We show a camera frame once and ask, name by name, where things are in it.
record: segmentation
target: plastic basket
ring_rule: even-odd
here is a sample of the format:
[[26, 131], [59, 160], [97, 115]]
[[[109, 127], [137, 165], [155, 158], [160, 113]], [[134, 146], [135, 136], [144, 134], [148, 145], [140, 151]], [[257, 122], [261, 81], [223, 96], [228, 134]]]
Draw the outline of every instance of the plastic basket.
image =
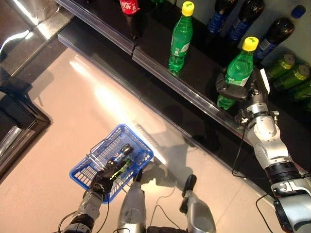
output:
[[109, 202], [111, 202], [131, 178], [136, 176], [139, 170], [147, 166], [153, 157], [152, 150], [126, 125], [118, 125], [107, 138], [93, 147], [90, 154], [70, 171], [70, 177], [84, 189], [88, 189], [96, 173], [104, 169], [107, 161], [126, 143], [129, 143], [134, 148], [128, 155], [133, 162], [114, 181], [109, 194]]

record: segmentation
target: cable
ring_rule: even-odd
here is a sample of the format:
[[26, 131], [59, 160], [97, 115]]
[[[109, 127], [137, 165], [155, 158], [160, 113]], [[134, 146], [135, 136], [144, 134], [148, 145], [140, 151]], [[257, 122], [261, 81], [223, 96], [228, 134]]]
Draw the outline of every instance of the cable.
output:
[[123, 228], [115, 229], [112, 233], [115, 233], [115, 232], [117, 232], [119, 230], [128, 230], [129, 233], [131, 232], [130, 229], [128, 229], [126, 227], [123, 227]]
[[263, 177], [251, 177], [251, 176], [246, 177], [246, 176], [239, 176], [239, 175], [237, 175], [238, 171], [235, 170], [235, 166], [236, 166], [237, 160], [238, 160], [238, 158], [240, 156], [240, 152], [241, 152], [242, 145], [243, 145], [243, 142], [244, 142], [245, 131], [246, 131], [246, 124], [244, 126], [244, 130], [243, 130], [243, 134], [242, 134], [242, 139], [241, 139], [241, 142], [240, 142], [239, 150], [238, 150], [237, 156], [235, 157], [231, 173], [235, 177], [240, 177], [240, 178], [244, 178], [244, 179], [252, 178], [252, 179], [258, 179], [258, 180], [266, 180], [267, 178], [263, 178]]
[[174, 186], [174, 188], [173, 188], [173, 191], [172, 191], [169, 195], [167, 195], [167, 196], [161, 196], [161, 197], [159, 197], [159, 198], [156, 200], [155, 205], [157, 205], [157, 203], [159, 202], [159, 200], [160, 200], [161, 198], [168, 198], [168, 197], [170, 197], [171, 195], [173, 195], [175, 189], [176, 189], [176, 182], [175, 182], [175, 186]]
[[62, 231], [60, 230], [60, 227], [62, 226], [62, 223], [65, 221], [66, 218], [68, 218], [69, 216], [73, 215], [76, 211], [73, 211], [72, 213], [66, 215], [65, 217], [63, 217], [62, 220], [60, 220], [59, 224], [58, 224], [58, 229], [57, 232], [61, 233]]
[[153, 219], [153, 217], [154, 217], [154, 215], [155, 215], [155, 211], [156, 211], [156, 208], [157, 208], [157, 207], [159, 207], [159, 208], [162, 210], [162, 212], [163, 212], [163, 214], [165, 215], [165, 217], [166, 217], [172, 224], [174, 224], [178, 229], [180, 229], [180, 227], [179, 227], [176, 223], [174, 223], [174, 222], [166, 215], [165, 211], [163, 210], [163, 208], [162, 208], [160, 205], [156, 205], [156, 206], [155, 206], [154, 212], [152, 213], [152, 217], [151, 217], [151, 221], [150, 221], [150, 226], [151, 226], [152, 219]]
[[152, 217], [151, 217], [150, 225], [149, 225], [149, 226], [151, 226], [152, 221], [153, 221], [153, 219], [154, 219], [154, 215], [155, 215], [155, 212], [156, 212], [156, 208], [159, 207], [159, 208], [162, 210], [162, 212], [164, 213], [165, 217], [166, 217], [172, 224], [174, 224], [178, 229], [180, 229], [180, 227], [179, 227], [176, 223], [174, 223], [174, 222], [166, 215], [166, 213], [165, 213], [165, 211], [163, 210], [163, 208], [158, 204], [158, 202], [159, 202], [159, 200], [160, 200], [161, 198], [168, 198], [168, 197], [170, 197], [170, 196], [174, 193], [175, 189], [176, 189], [176, 182], [175, 182], [175, 186], [174, 186], [172, 192], [171, 192], [169, 195], [167, 195], [167, 196], [161, 196], [161, 197], [159, 197], [159, 198], [156, 200], [156, 202], [155, 202], [155, 208], [154, 208], [154, 211], [153, 211], [153, 213], [152, 213]]
[[106, 214], [105, 220], [104, 220], [102, 226], [99, 228], [99, 230], [96, 233], [99, 233], [101, 231], [101, 229], [103, 228], [103, 226], [106, 223], [107, 218], [108, 218], [108, 214], [109, 214], [109, 196], [108, 195], [107, 195], [107, 204], [108, 204], [108, 207], [107, 207], [107, 214]]
[[261, 217], [262, 217], [264, 223], [266, 224], [267, 228], [269, 229], [269, 231], [270, 231], [271, 233], [273, 233], [273, 231], [270, 229], [270, 227], [269, 227], [269, 225], [268, 225], [266, 219], [264, 218], [262, 212], [260, 211], [260, 209], [259, 209], [259, 207], [258, 207], [258, 201], [260, 201], [262, 198], [264, 198], [264, 197], [266, 197], [266, 196], [268, 196], [268, 193], [266, 193], [265, 195], [263, 195], [263, 196], [261, 196], [260, 198], [257, 199], [257, 201], [256, 201], [256, 207], [257, 207], [257, 210], [259, 211], [259, 213], [260, 213], [260, 215], [261, 215]]

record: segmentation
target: item in basket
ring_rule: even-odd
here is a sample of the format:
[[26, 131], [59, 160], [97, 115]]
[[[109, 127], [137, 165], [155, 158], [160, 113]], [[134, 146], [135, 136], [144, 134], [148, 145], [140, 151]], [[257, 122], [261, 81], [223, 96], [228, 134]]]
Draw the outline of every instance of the item in basket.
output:
[[122, 176], [122, 173], [124, 173], [132, 164], [133, 164], [133, 161], [130, 158], [127, 158], [125, 160], [125, 165], [118, 172], [113, 174], [113, 176], [110, 179]]
[[115, 155], [114, 158], [112, 158], [112, 160], [115, 163], [119, 163], [120, 161], [122, 161], [127, 155], [129, 155], [132, 151], [134, 150], [133, 147], [130, 146], [130, 144], [126, 143], [121, 150]]

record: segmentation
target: white wall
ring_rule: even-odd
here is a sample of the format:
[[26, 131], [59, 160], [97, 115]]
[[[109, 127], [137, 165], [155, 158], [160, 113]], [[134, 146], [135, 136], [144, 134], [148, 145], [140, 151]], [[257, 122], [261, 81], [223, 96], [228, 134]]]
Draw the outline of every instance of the white wall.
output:
[[[209, 17], [213, 13], [215, 0], [192, 0], [195, 9], [193, 16], [204, 24], [207, 24]], [[178, 0], [177, 5], [182, 6], [184, 0]], [[231, 12], [221, 35], [224, 35], [235, 17], [239, 13], [244, 0], [239, 0], [235, 9]], [[276, 59], [285, 50], [295, 52], [298, 58], [311, 64], [311, 1], [310, 0], [265, 0], [265, 10], [260, 17], [253, 23], [245, 36], [256, 36], [259, 39], [265, 34], [269, 26], [279, 17], [288, 17], [292, 9], [298, 4], [304, 5], [307, 9], [301, 19], [295, 23], [294, 33], [276, 49], [274, 49], [263, 61], [266, 65]]]

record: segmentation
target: tiled floor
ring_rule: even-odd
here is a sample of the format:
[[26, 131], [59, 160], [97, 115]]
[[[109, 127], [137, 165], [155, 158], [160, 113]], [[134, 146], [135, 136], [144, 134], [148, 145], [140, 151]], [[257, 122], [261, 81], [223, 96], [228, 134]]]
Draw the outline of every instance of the tiled floor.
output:
[[[119, 123], [132, 129], [142, 126], [158, 143], [155, 155], [182, 187], [188, 174], [197, 176], [194, 191], [211, 208], [219, 233], [268, 232], [255, 207], [259, 195], [244, 181], [235, 178], [214, 157], [189, 147], [171, 125], [123, 90], [105, 73], [67, 49], [34, 83], [30, 97], [52, 119], [52, 125], [0, 185], [1, 232], [54, 232], [60, 219], [77, 209], [83, 189], [69, 178], [70, 169]], [[159, 196], [172, 187], [145, 190], [147, 225]], [[108, 221], [102, 232], [116, 229], [121, 192], [110, 204]], [[179, 212], [181, 190], [160, 200], [160, 205], [182, 229], [186, 217]], [[271, 204], [259, 203], [275, 233], [282, 232]], [[94, 231], [101, 225], [106, 206]], [[173, 226], [157, 210], [153, 225]]]

